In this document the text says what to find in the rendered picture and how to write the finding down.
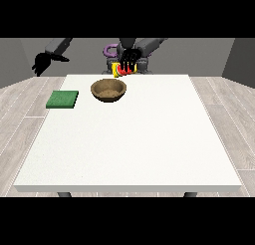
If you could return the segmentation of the green square pad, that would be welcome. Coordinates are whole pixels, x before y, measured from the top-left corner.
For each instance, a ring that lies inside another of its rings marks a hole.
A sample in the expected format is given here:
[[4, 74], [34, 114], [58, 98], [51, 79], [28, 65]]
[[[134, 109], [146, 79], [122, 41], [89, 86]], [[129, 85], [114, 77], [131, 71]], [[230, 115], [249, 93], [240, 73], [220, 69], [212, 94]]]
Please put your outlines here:
[[52, 91], [47, 103], [47, 109], [72, 109], [75, 106], [78, 91]]

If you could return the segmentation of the brown wooden bowl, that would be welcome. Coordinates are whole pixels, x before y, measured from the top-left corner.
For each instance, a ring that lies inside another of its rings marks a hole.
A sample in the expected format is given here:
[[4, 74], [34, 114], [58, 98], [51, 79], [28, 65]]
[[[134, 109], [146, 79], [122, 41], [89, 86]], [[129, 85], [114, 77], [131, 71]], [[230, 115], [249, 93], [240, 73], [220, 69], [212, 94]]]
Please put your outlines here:
[[118, 101], [126, 92], [127, 85], [117, 79], [101, 79], [91, 85], [93, 96], [103, 103]]

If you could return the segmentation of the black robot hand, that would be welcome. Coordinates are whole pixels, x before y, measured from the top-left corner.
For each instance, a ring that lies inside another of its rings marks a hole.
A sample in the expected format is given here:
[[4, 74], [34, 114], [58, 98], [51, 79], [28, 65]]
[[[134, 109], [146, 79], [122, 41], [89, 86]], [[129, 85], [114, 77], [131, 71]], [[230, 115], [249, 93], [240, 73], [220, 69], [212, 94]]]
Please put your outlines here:
[[47, 70], [52, 61], [58, 62], [69, 62], [69, 59], [62, 55], [50, 54], [50, 53], [39, 53], [35, 57], [35, 63], [32, 66], [32, 70], [37, 77], [40, 77], [45, 70]]
[[121, 69], [134, 71], [136, 61], [141, 57], [141, 51], [139, 49], [125, 49], [121, 57]]

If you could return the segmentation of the yellow cup with melon print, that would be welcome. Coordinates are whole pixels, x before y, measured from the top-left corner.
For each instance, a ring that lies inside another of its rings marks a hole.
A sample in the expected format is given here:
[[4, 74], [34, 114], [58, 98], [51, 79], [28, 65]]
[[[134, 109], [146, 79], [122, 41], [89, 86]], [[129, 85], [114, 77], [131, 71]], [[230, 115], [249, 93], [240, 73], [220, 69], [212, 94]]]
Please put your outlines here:
[[134, 66], [134, 70], [131, 69], [122, 69], [121, 64], [119, 62], [112, 62], [112, 73], [115, 78], [123, 77], [126, 75], [134, 74], [137, 72], [137, 66]]

